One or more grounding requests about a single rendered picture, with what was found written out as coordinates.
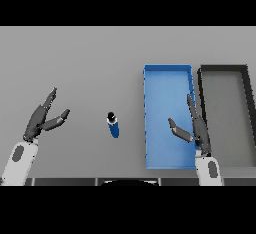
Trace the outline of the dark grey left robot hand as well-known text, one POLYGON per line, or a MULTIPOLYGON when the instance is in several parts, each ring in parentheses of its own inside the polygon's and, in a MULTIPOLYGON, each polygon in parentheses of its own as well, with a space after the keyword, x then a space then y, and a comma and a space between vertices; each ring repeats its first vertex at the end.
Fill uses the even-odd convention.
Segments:
POLYGON ((67 119, 70 110, 64 110, 59 116, 47 120, 47 114, 51 108, 53 101, 56 99, 57 88, 54 87, 52 91, 47 96, 45 102, 39 105, 30 117, 27 124, 25 133, 23 135, 23 140, 32 143, 42 131, 50 131, 61 126, 67 119))

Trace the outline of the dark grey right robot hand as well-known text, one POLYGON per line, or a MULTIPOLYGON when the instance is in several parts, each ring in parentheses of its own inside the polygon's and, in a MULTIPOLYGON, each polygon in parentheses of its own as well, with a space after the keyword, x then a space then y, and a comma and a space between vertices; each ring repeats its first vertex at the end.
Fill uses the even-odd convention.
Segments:
POLYGON ((188 143, 194 141, 195 144, 200 148, 202 156, 210 156, 212 150, 208 128, 203 118, 197 113, 194 102, 190 95, 187 95, 187 105, 192 118, 193 133, 189 133, 188 131, 177 126, 172 118, 168 119, 170 129, 175 136, 183 139, 184 141, 188 143))

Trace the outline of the dark grey bin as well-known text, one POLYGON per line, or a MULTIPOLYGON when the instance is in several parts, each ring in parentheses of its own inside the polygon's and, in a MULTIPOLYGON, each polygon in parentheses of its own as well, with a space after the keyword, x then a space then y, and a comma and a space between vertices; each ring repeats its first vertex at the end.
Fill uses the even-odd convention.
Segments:
POLYGON ((201 65, 202 116, 221 167, 256 167, 256 108, 247 65, 201 65))

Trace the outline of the blue bin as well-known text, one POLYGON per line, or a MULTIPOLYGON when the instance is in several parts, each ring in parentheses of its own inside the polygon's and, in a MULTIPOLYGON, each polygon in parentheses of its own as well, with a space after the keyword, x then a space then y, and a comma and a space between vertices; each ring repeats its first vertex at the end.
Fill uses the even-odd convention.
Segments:
POLYGON ((195 142, 176 137, 168 119, 193 133, 187 95, 195 100, 190 64, 145 64, 144 132, 146 168, 194 169, 195 142))

